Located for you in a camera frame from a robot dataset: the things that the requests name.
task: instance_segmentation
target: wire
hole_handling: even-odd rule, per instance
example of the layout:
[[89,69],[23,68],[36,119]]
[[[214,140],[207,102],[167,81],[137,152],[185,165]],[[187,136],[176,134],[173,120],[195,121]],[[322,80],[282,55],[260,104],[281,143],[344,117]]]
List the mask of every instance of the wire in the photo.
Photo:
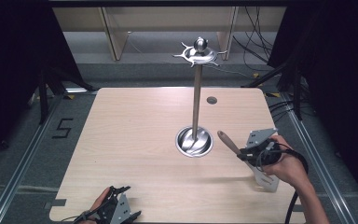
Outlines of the wire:
[[292,103],[292,102],[293,102],[293,100],[291,100],[291,101],[282,101],[282,102],[276,103],[276,104],[274,104],[274,105],[269,105],[268,108],[272,108],[272,107],[274,107],[274,106],[276,106],[276,105],[281,105],[281,104],[286,104],[286,103]]
[[[300,108],[312,108],[312,106],[310,106],[310,105],[309,106],[301,106]],[[292,110],[294,110],[294,108],[286,109],[286,110],[284,110],[284,111],[272,116],[272,118],[274,119],[275,117],[281,115],[278,119],[274,120],[274,123],[278,122],[283,116],[285,116],[287,114],[287,112],[292,111]],[[309,116],[314,116],[312,114],[305,113],[304,111],[301,111],[301,113],[303,113],[305,115],[309,115]]]
[[269,111],[269,113],[272,114],[272,112],[274,112],[275,110],[280,109],[280,108],[282,108],[282,107],[284,107],[284,106],[290,105],[290,104],[292,104],[292,103],[293,103],[293,101],[282,102],[281,105],[279,105],[279,106],[277,106],[277,107],[275,107],[275,108],[271,108],[270,111]]
[[[147,58],[145,57],[145,54],[144,54],[141,50],[139,50],[138,48],[135,47],[135,45],[131,42],[130,38],[127,38],[127,40],[129,41],[130,45],[131,45],[133,48],[135,48],[135,50],[137,50],[138,52],[141,53],[141,55],[146,59],[147,62],[150,62],[150,63],[168,63],[168,62],[155,62],[155,61],[150,61],[149,59],[147,59]],[[248,64],[246,64],[246,62],[245,62],[245,65],[246,65],[249,69],[255,70],[255,71],[268,71],[268,72],[270,71],[270,70],[261,70],[261,69],[251,68]],[[205,67],[210,67],[210,68],[212,68],[212,69],[215,69],[215,70],[221,71],[221,72],[225,72],[225,73],[239,74],[239,75],[242,75],[243,77],[247,77],[247,78],[254,78],[254,77],[247,76],[247,75],[245,75],[245,74],[243,74],[243,73],[240,73],[240,72],[232,72],[232,71],[223,70],[223,69],[218,69],[218,68],[216,68],[216,67],[211,67],[211,66],[205,66]]]
[[261,57],[260,55],[258,55],[257,53],[255,53],[254,51],[252,51],[251,49],[247,48],[246,46],[244,46],[236,37],[235,35],[232,36],[232,38],[243,48],[243,63],[249,68],[249,69],[252,69],[252,70],[255,70],[255,71],[262,71],[262,72],[269,72],[271,70],[267,70],[267,69],[256,69],[256,68],[253,68],[251,66],[249,66],[249,64],[246,62],[245,60],[245,56],[246,56],[246,50],[249,51],[252,55],[254,55],[256,58],[258,58],[259,60],[263,61],[264,63],[268,63],[268,61],[266,59],[264,59],[263,57]]
[[270,44],[270,43],[261,35],[260,19],[259,19],[260,7],[256,7],[255,9],[256,9],[256,21],[254,22],[252,17],[251,17],[251,15],[250,15],[250,13],[249,13],[249,11],[248,11],[248,8],[245,7],[245,10],[246,10],[246,13],[247,13],[247,15],[249,17],[249,20],[251,21],[251,24],[252,24],[252,26],[254,28],[253,31],[252,31],[251,38],[249,38],[249,40],[248,40],[248,44],[249,44],[250,40],[252,39],[253,33],[256,33],[258,35],[258,37],[260,38],[262,48],[263,48],[267,58],[269,59],[270,52],[267,50],[267,46],[266,46],[265,42],[267,42],[268,44]]
[[254,45],[256,45],[256,46],[258,46],[258,47],[260,47],[260,48],[264,48],[263,46],[261,46],[261,45],[255,43],[254,40],[252,39],[252,37],[249,36],[247,32],[245,32],[245,35],[246,35],[246,37],[248,37],[248,39],[249,39]]
[[[309,166],[308,166],[307,160],[304,158],[303,155],[301,155],[300,153],[292,150],[289,146],[287,146],[285,144],[278,143],[278,145],[287,147],[287,149],[285,149],[285,150],[266,150],[266,149],[262,150],[260,152],[260,154],[258,155],[257,159],[256,159],[256,168],[258,170],[260,170],[261,172],[264,172],[263,168],[262,168],[263,164],[262,164],[262,161],[261,161],[263,154],[265,154],[265,153],[287,153],[287,154],[295,157],[296,159],[300,160],[302,165],[303,165],[303,167],[304,167],[305,172],[308,173]],[[287,208],[286,218],[284,220],[285,224],[289,224],[289,222],[290,222],[290,218],[292,216],[293,208],[295,207],[297,198],[298,198],[298,193],[295,191],[295,193],[293,194],[292,200],[290,201],[289,207]]]
[[245,75],[244,73],[240,73],[240,72],[234,72],[234,71],[228,71],[228,70],[223,70],[223,69],[219,69],[217,67],[213,67],[213,66],[208,66],[208,65],[204,65],[204,67],[207,67],[207,68],[212,68],[212,69],[215,69],[217,71],[221,71],[221,72],[225,72],[225,73],[231,73],[231,74],[240,74],[244,77],[247,77],[247,78],[250,78],[250,79],[258,79],[258,77],[250,77],[248,75]]
[[264,59],[263,57],[261,57],[260,55],[258,55],[257,53],[255,53],[254,51],[252,51],[251,49],[248,49],[246,46],[244,46],[236,37],[235,35],[232,36],[232,38],[244,49],[244,50],[248,50],[251,54],[253,54],[256,58],[260,59],[261,61],[263,61],[264,63],[268,63],[269,61],[267,61],[266,59]]
[[68,220],[68,219],[75,218],[75,217],[67,217],[67,218],[64,218],[64,219],[61,220],[61,221],[66,221],[66,220]]

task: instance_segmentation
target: human hand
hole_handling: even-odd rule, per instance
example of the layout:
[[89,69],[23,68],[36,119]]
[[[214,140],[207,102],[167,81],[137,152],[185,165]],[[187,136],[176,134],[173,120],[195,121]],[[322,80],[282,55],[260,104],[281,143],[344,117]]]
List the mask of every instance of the human hand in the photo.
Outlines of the human hand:
[[[271,139],[280,144],[281,150],[286,150],[290,147],[280,135],[273,135]],[[263,170],[267,175],[276,175],[280,180],[290,184],[295,189],[310,182],[301,161],[286,153],[283,153],[276,163],[263,166]]]
[[[103,193],[95,200],[94,204],[89,210],[93,211],[94,209],[98,208],[103,203],[103,199],[106,197],[108,192],[109,188],[106,188]],[[96,222],[94,220],[83,220],[79,222],[79,224],[96,224]]]

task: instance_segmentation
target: human arm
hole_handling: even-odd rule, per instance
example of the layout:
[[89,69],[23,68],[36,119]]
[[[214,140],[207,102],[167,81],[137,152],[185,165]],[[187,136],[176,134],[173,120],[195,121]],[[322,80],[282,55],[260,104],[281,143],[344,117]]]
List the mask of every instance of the human arm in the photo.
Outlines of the human arm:
[[[103,193],[95,200],[94,204],[89,210],[93,211],[94,209],[98,208],[103,203],[103,199],[106,197],[108,192],[109,188],[106,188]],[[96,224],[96,222],[94,220],[84,220],[80,221],[78,224]]]
[[[274,135],[271,138],[280,144],[281,150],[286,150],[287,147],[290,147],[282,136]],[[295,188],[304,207],[304,216],[307,223],[329,223],[324,208],[300,160],[283,153],[278,162],[263,166],[263,170],[267,175],[276,175],[280,180]]]

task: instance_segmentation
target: aluminum rail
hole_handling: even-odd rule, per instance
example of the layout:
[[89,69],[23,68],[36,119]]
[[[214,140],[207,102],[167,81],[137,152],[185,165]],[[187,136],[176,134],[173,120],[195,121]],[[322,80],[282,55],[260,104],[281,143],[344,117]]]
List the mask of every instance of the aluminum rail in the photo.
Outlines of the aluminum rail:
[[[287,92],[281,92],[281,97],[283,101],[289,101],[290,97]],[[322,160],[321,155],[319,154],[316,146],[313,144],[312,140],[310,139],[310,135],[307,132],[303,122],[298,120],[295,113],[292,110],[288,111],[289,118],[294,124],[296,131],[304,144],[305,149],[310,156],[310,161],[312,162],[316,173],[321,179],[322,184],[324,185],[324,189],[328,197],[331,200],[332,205],[336,209],[337,215],[341,220],[341,223],[348,223],[353,224],[357,223],[355,220],[354,215],[351,213],[350,208],[348,207],[347,202],[345,201],[344,197],[342,196],[339,188],[337,187],[336,182],[328,172],[324,161]]]
[[17,189],[19,188],[22,178],[28,170],[28,167],[34,158],[39,144],[43,139],[44,133],[50,124],[51,117],[54,114],[54,111],[56,110],[57,106],[60,104],[61,100],[62,95],[56,95],[52,100],[48,117],[46,118],[45,122],[40,124],[37,128],[30,145],[25,150],[19,165],[17,166],[13,176],[8,181],[3,193],[0,196],[0,223],[4,218],[11,202],[13,201],[14,196],[16,195]]

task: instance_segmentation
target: black cable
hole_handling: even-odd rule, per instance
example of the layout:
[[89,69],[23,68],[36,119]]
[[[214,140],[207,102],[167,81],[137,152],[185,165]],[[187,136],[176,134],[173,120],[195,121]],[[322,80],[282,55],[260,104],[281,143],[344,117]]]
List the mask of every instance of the black cable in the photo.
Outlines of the black cable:
[[[301,106],[300,108],[310,108],[310,107],[313,108],[312,106]],[[286,109],[286,110],[284,110],[284,111],[282,111],[282,112],[280,112],[280,113],[278,113],[278,114],[272,116],[272,118],[274,119],[275,117],[281,115],[278,119],[274,120],[274,123],[277,123],[281,118],[283,118],[283,116],[285,116],[285,115],[287,114],[287,112],[292,111],[292,110],[294,110],[294,109],[293,109],[293,108]],[[315,115],[306,113],[306,112],[304,112],[304,111],[301,111],[301,113],[303,113],[303,114],[305,114],[305,115],[309,115],[309,116],[315,116]]]
[[292,103],[292,102],[293,102],[293,100],[290,100],[290,101],[281,101],[281,102],[279,102],[279,103],[276,103],[276,104],[273,104],[273,105],[269,105],[268,108],[272,108],[272,107],[274,107],[274,106],[276,106],[276,105],[281,105],[281,104],[285,104],[285,103]]
[[76,219],[72,222],[72,224],[76,224],[78,221],[88,220],[88,218],[90,216],[92,216],[94,213],[96,213],[99,208],[100,207],[98,207],[98,208],[96,208],[96,209],[94,209],[92,211],[83,212],[80,216],[76,217]]
[[70,219],[70,218],[74,218],[74,217],[66,217],[66,218],[64,218],[63,220],[61,220],[61,222],[66,221],[66,220],[68,220],[68,219]]
[[253,54],[256,58],[260,59],[264,63],[268,63],[269,61],[265,60],[263,57],[258,55],[256,52],[252,51],[251,49],[248,49],[246,46],[244,46],[235,36],[232,36],[232,38],[245,50],[249,51],[251,54]]
[[247,13],[247,15],[248,15],[248,17],[249,17],[249,20],[251,21],[251,24],[252,24],[252,26],[253,26],[253,28],[254,28],[254,30],[252,31],[252,35],[251,35],[251,36],[253,36],[253,33],[256,32],[256,34],[257,34],[258,37],[260,38],[260,41],[261,41],[261,44],[262,44],[262,48],[263,48],[263,50],[264,50],[264,53],[266,54],[267,58],[269,59],[270,53],[267,51],[267,46],[266,46],[266,44],[265,44],[264,42],[266,41],[268,44],[270,44],[270,43],[261,35],[260,19],[259,19],[260,7],[256,7],[255,9],[256,9],[256,21],[253,22],[252,17],[251,17],[251,15],[250,15],[249,11],[248,11],[248,8],[245,7],[245,10],[246,10],[246,13]]
[[[280,143],[277,143],[279,146],[284,146],[284,147],[287,147],[287,149],[285,150],[266,150],[264,149],[263,151],[260,152],[260,154],[258,155],[257,159],[256,159],[256,169],[260,170],[261,172],[264,172],[262,170],[262,167],[263,167],[263,164],[262,164],[262,161],[261,161],[261,158],[262,158],[262,155],[264,153],[287,153],[295,158],[297,158],[298,160],[301,161],[303,167],[304,167],[304,170],[306,173],[308,173],[309,171],[309,166],[308,166],[308,163],[307,163],[307,160],[304,158],[303,155],[301,155],[300,153],[292,150],[289,146],[287,145],[284,145],[284,144],[280,144]],[[296,201],[297,201],[297,198],[298,198],[298,193],[295,191],[295,193],[293,194],[293,197],[292,197],[292,200],[290,201],[289,203],[289,207],[287,208],[287,213],[286,213],[286,218],[284,220],[284,223],[285,224],[289,224],[290,222],[290,218],[292,216],[292,213],[293,213],[293,209],[295,207],[295,204],[296,204]]]
[[243,51],[243,63],[246,65],[246,67],[248,67],[249,69],[251,70],[254,70],[254,71],[258,71],[258,72],[270,72],[271,70],[267,70],[267,69],[257,69],[257,68],[253,68],[251,67],[245,60],[245,57],[246,57],[246,50]]
[[245,32],[245,34],[246,34],[246,37],[248,37],[248,39],[249,39],[254,45],[256,45],[256,46],[258,46],[258,47],[260,47],[260,48],[264,48],[263,46],[261,46],[261,45],[255,43],[254,40],[248,35],[247,32]]
[[274,112],[275,110],[277,110],[277,109],[279,109],[279,108],[282,108],[282,107],[284,107],[284,106],[290,105],[290,104],[292,104],[292,103],[293,103],[293,102],[284,102],[284,104],[281,104],[281,105],[279,105],[279,106],[277,106],[277,107],[275,107],[275,108],[271,108],[270,111],[269,111],[269,113],[272,114],[272,112]]

